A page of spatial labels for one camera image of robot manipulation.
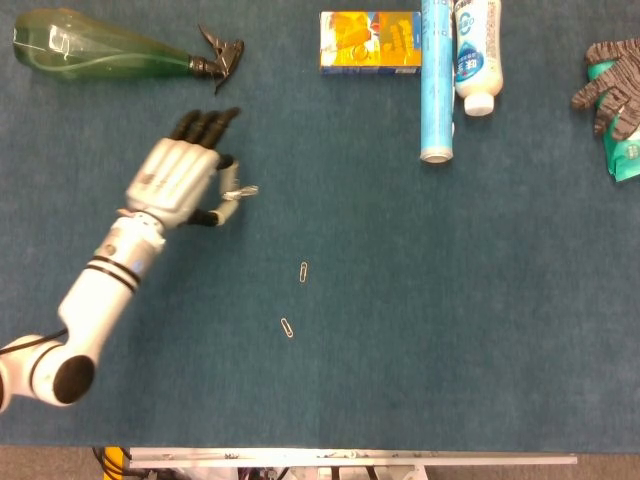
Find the blue cylindrical tube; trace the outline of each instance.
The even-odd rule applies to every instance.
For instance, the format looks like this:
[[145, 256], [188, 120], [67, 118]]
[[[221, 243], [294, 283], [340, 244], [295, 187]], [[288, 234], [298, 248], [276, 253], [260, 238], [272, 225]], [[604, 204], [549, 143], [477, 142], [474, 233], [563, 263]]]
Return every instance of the blue cylindrical tube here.
[[453, 0], [422, 0], [420, 158], [453, 158]]

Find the white plastic bottle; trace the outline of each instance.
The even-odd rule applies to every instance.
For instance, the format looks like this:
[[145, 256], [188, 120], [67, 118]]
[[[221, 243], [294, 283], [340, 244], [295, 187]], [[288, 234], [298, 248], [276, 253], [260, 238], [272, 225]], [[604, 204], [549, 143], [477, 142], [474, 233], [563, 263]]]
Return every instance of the white plastic bottle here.
[[464, 111], [473, 117], [493, 112], [494, 97], [502, 90], [501, 10], [500, 0], [457, 0], [454, 7], [456, 91], [464, 98]]

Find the yellow box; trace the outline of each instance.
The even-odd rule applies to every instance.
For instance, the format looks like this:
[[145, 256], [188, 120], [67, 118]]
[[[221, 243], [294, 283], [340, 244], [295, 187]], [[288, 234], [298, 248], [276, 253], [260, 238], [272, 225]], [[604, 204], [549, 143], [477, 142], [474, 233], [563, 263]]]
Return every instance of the yellow box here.
[[322, 73], [418, 73], [420, 12], [322, 12]]

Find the paper clip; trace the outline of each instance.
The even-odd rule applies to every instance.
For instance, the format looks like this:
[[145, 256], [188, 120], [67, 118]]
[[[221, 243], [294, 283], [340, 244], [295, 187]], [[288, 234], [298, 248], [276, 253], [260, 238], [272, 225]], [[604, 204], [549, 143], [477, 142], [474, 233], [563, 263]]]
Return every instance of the paper clip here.
[[309, 264], [307, 262], [302, 262], [300, 264], [300, 283], [305, 283], [307, 281], [308, 269], [309, 269]]
[[280, 324], [282, 325], [285, 335], [289, 338], [293, 338], [293, 329], [291, 328], [291, 325], [289, 325], [287, 319], [282, 317], [280, 319]]

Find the blue table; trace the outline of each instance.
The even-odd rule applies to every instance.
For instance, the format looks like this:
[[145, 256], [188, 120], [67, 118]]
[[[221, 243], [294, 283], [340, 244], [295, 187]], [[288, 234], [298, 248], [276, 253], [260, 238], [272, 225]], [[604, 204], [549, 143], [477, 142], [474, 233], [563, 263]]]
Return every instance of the blue table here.
[[187, 110], [243, 109], [220, 150], [261, 194], [223, 229], [171, 232], [88, 396], [14, 399], [0, 442], [640, 451], [640, 188], [610, 180], [593, 115], [569, 107], [586, 48], [637, 34], [633, 2], [505, 2], [504, 91], [490, 118], [457, 104], [444, 168], [418, 160], [417, 76], [318, 74], [318, 14], [352, 2], [67, 2], [194, 54], [197, 22], [244, 39], [215, 97], [18, 64], [15, 17], [52, 5], [0, 6], [0, 344], [61, 328]]

